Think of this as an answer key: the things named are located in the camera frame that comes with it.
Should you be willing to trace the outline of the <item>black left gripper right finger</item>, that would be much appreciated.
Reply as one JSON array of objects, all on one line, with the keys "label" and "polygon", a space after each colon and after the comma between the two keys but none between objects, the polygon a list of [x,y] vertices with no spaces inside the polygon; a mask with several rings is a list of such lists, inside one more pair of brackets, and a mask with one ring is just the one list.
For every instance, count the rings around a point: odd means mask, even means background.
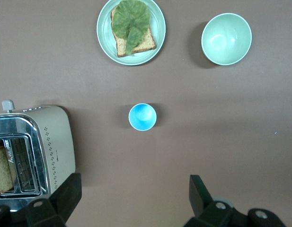
[{"label": "black left gripper right finger", "polygon": [[194,217],[186,227],[285,227],[269,210],[254,208],[244,215],[227,202],[214,200],[199,175],[190,176],[189,201]]}]

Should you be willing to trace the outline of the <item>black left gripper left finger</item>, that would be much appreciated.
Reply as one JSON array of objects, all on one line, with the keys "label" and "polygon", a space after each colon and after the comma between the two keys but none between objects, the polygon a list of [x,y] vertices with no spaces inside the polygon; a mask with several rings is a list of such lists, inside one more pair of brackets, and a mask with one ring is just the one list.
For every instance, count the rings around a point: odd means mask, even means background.
[{"label": "black left gripper left finger", "polygon": [[0,205],[0,227],[65,227],[81,197],[81,174],[73,173],[48,198],[34,199],[16,212]]}]

